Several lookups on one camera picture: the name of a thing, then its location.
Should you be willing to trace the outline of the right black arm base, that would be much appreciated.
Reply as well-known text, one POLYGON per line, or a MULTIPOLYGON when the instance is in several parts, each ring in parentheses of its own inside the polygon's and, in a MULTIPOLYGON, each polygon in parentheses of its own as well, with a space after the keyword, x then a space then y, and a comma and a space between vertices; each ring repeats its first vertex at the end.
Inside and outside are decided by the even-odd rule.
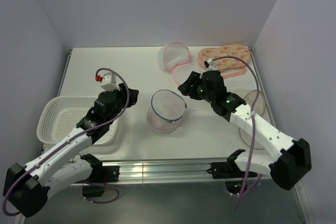
POLYGON ((206 172, 212 176, 212 179, 224 179, 225 188, 229 194, 239 194, 245 172, 238 168, 233 157, 229 157, 225 162, 212 162, 206 172))

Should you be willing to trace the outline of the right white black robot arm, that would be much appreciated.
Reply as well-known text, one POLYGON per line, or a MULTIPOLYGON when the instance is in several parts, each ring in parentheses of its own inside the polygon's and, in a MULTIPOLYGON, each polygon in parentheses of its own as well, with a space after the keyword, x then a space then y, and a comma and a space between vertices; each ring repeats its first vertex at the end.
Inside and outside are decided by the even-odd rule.
POLYGON ((245 150, 238 149, 225 162, 211 164, 208 173, 213 178, 261 174, 271 177, 280 188, 290 190, 311 170, 309 143, 276 129, 256 114, 243 98, 227 91, 219 71, 203 74, 193 71, 178 90, 193 100, 208 102, 217 115, 252 136, 268 153, 267 156, 249 156, 245 150))

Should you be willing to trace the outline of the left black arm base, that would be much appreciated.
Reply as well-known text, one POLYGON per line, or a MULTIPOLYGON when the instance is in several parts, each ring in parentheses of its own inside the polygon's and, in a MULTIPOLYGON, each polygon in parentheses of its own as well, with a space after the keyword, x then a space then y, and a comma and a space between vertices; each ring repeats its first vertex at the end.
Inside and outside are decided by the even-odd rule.
POLYGON ((87 179, 83 179, 77 182, 77 184, 82 185, 82 196, 85 199, 93 200, 94 198, 100 198, 104 193, 108 191, 115 191, 117 196, 119 192, 114 188, 111 183, 118 182, 120 174, 120 166, 101 166, 93 171, 87 179))

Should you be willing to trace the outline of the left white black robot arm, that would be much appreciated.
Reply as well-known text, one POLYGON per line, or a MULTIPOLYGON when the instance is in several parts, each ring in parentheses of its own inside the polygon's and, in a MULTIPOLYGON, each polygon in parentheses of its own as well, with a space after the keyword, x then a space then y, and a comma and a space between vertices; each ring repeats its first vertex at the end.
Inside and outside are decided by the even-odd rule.
POLYGON ((103 167, 102 161, 95 156, 85 154, 73 164, 67 162, 102 138, 110 125, 136 104, 138 95, 138 90, 130 89, 124 83, 113 91, 101 92, 93 107, 63 140, 24 166, 13 164, 6 173, 3 213, 11 216, 6 209, 9 202, 19 214, 31 217, 53 195, 73 183, 98 181, 103 167))

